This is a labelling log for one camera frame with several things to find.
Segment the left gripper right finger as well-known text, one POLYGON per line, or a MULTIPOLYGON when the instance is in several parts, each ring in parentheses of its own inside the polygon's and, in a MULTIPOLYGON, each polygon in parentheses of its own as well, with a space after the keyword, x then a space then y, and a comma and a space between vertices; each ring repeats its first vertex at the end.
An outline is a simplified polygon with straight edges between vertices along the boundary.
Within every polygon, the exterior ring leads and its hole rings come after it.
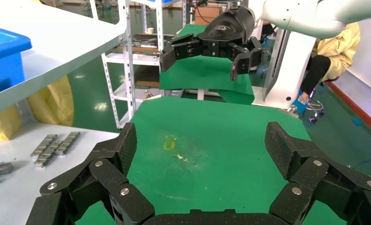
POLYGON ((349 225, 371 225, 371 177, 332 160, 312 141, 290 136, 278 122, 267 124, 264 143, 288 182, 270 205, 271 215, 300 225, 321 202, 349 225))

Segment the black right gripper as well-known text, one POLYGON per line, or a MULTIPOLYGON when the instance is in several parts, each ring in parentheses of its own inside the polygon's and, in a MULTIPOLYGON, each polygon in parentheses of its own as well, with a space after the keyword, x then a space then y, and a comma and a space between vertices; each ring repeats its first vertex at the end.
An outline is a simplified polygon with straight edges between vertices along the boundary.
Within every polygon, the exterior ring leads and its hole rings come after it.
POLYGON ((250 37, 254 27, 250 8, 230 8, 208 24, 199 39, 190 33, 168 42, 160 54, 160 70, 166 72, 177 60, 199 55, 228 58, 232 61, 230 80, 236 81, 262 62, 264 49, 256 37, 250 37))

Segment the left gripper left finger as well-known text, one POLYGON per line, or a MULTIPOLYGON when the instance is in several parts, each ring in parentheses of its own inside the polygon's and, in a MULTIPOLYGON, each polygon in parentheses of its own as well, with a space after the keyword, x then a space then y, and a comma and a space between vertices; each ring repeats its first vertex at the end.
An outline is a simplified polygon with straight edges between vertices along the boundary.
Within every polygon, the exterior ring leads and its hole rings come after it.
POLYGON ((155 208, 127 178, 136 149, 136 127, 128 122, 117 137, 97 143, 79 165, 43 184, 26 223, 73 225, 102 202, 116 224, 144 224, 155 208))

